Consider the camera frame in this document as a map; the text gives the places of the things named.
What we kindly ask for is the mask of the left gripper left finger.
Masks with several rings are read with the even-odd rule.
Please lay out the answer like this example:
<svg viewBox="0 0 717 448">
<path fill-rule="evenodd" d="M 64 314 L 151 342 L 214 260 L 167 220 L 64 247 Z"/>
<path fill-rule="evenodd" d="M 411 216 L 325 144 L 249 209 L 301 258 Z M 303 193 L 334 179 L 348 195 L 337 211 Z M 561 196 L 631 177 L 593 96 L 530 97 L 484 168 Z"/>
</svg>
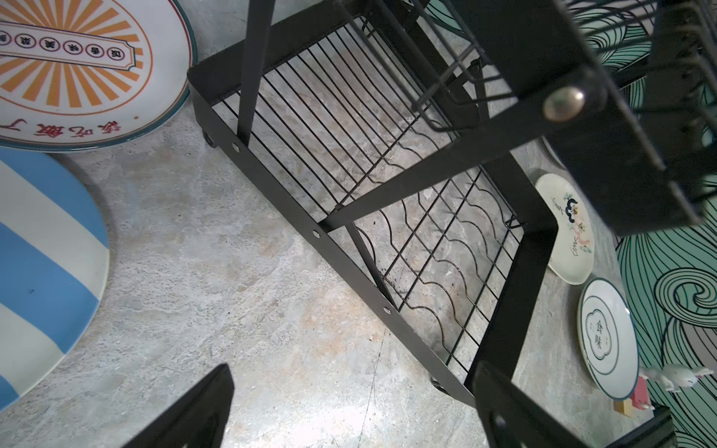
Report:
<svg viewBox="0 0 717 448">
<path fill-rule="evenodd" d="M 124 447 L 220 447 L 233 392 L 230 367 L 220 364 Z"/>
</svg>

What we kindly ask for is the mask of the blue striped plate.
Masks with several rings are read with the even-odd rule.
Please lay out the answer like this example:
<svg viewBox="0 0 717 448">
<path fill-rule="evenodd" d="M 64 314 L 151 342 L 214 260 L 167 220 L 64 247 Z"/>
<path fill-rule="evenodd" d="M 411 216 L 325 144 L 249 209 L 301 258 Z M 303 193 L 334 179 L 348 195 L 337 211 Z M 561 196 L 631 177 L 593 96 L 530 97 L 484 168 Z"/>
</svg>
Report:
<svg viewBox="0 0 717 448">
<path fill-rule="evenodd" d="M 50 373 L 88 328 L 109 241 L 82 183 L 50 156 L 1 151 L 1 407 Z"/>
</svg>

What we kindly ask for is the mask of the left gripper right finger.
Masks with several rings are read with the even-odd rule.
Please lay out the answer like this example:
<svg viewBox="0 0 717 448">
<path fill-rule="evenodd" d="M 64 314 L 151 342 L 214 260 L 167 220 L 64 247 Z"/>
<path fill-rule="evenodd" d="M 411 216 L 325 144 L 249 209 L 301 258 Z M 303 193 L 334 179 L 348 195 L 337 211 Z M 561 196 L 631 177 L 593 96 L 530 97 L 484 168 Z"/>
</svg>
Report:
<svg viewBox="0 0 717 448">
<path fill-rule="evenodd" d="M 487 362 L 474 375 L 478 416 L 491 447 L 583 447 L 509 378 Z"/>
</svg>

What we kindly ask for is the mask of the black wire dish rack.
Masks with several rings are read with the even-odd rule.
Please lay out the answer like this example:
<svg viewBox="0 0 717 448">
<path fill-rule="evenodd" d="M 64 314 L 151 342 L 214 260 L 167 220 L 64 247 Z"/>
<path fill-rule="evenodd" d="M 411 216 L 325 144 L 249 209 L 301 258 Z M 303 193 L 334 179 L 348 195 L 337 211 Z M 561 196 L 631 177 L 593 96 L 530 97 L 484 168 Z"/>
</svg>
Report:
<svg viewBox="0 0 717 448">
<path fill-rule="evenodd" d="M 330 234 L 352 230 L 360 218 L 472 168 L 487 170 L 527 234 L 475 361 L 512 374 L 558 232 L 512 150 L 546 137 L 620 236 L 700 223 L 707 195 L 698 185 L 716 170 L 716 152 L 702 147 L 701 133 L 716 119 L 696 91 L 716 83 L 716 19 L 707 1 L 659 1 L 646 12 L 655 20 L 646 37 L 647 57 L 609 72 L 564 2 L 456 1 L 449 9 L 517 96 L 517 104 L 496 118 L 480 117 L 480 100 L 453 98 L 459 79 L 418 29 L 422 8 L 401 1 L 325 1 L 281 22 L 272 22 L 269 3 L 253 1 L 246 38 L 201 61 L 187 77 L 207 142 L 222 149 L 332 265 L 438 389 L 474 405 L 476 369 L 465 380 L 450 373 Z M 360 16 L 397 55 L 457 139 L 358 200 L 335 207 L 324 220 L 314 220 L 249 149 L 260 78 Z"/>
</svg>

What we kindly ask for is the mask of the orange sunburst plate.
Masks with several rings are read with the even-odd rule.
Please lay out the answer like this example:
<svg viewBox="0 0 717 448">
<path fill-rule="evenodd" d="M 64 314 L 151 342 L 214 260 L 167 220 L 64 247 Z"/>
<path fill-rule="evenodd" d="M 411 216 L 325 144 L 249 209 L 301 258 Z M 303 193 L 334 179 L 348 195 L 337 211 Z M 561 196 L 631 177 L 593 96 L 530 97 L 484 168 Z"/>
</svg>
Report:
<svg viewBox="0 0 717 448">
<path fill-rule="evenodd" d="M 144 136 L 183 107 L 197 61 L 177 1 L 4 1 L 1 143 L 71 152 Z"/>
</svg>

